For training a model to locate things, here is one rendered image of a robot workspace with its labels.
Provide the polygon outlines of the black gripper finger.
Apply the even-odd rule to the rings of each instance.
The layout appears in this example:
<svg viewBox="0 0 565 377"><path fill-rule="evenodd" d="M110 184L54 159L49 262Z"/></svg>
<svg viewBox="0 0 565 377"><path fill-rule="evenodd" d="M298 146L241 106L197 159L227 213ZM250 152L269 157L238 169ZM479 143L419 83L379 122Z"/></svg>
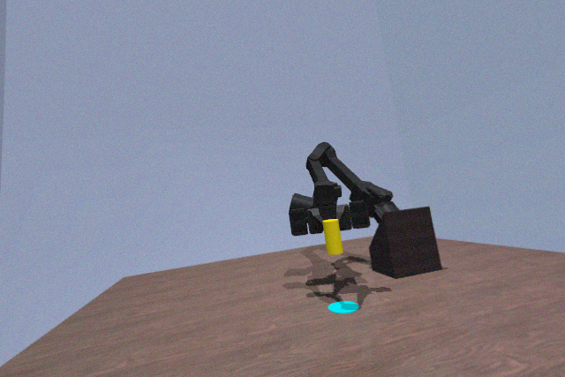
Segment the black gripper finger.
<svg viewBox="0 0 565 377"><path fill-rule="evenodd" d="M338 219L340 230L350 230L352 228L350 209L347 204L336 206L336 219Z"/></svg>
<svg viewBox="0 0 565 377"><path fill-rule="evenodd" d="M318 208L310 208L306 210L309 232L311 234L318 234L323 232L323 219L320 216ZM311 217L309 217L311 216ZM317 222L316 222L317 221ZM312 226L312 227L311 227Z"/></svg>

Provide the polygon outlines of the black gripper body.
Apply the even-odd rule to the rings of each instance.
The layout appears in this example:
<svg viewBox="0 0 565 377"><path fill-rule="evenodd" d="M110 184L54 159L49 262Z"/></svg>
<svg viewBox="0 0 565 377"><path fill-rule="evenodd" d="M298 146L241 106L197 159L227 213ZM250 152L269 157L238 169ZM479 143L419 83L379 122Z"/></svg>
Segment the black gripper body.
<svg viewBox="0 0 565 377"><path fill-rule="evenodd" d="M336 205L320 204L317 206L320 216L325 220L336 219ZM349 202L350 219L353 229L368 228L370 219L368 214L367 203L363 200ZM308 234L307 218L305 217L305 209L291 209L289 212L290 228L293 236L301 236Z"/></svg>

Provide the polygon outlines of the cyan circle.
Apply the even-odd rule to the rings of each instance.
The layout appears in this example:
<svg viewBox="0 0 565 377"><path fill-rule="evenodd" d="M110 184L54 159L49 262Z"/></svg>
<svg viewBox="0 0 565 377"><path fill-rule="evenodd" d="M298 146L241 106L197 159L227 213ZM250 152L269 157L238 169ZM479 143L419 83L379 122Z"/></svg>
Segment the cyan circle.
<svg viewBox="0 0 565 377"><path fill-rule="evenodd" d="M354 302L340 301L328 306L328 310L333 313L352 313L357 311L359 305Z"/></svg>

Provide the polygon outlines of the yellow cylinder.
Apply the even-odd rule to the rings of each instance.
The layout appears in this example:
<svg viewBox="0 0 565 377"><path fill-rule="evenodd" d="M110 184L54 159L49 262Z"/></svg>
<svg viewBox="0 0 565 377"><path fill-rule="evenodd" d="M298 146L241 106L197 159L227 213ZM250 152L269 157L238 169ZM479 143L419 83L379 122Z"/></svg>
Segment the yellow cylinder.
<svg viewBox="0 0 565 377"><path fill-rule="evenodd" d="M329 219L322 221L327 253L339 254L343 253L343 245L338 219Z"/></svg>

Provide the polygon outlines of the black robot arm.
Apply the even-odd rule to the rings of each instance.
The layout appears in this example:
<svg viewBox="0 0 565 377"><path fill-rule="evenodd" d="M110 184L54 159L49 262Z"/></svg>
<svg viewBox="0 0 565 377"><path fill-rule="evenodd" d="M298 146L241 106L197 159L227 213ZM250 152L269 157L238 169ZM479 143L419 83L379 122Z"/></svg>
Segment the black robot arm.
<svg viewBox="0 0 565 377"><path fill-rule="evenodd" d="M383 212L400 210L391 199L391 191L383 189L371 182L362 181L336 156L335 150L327 142L321 142L308 155L306 168L308 169L314 183L313 197L307 197L298 193L292 195L290 210L304 208L306 210L317 208L320 204L337 205L339 197L342 197L342 187L336 182L331 182L322 167L329 168L336 177L350 190L350 201L363 200L367 203L368 214L379 224Z"/></svg>

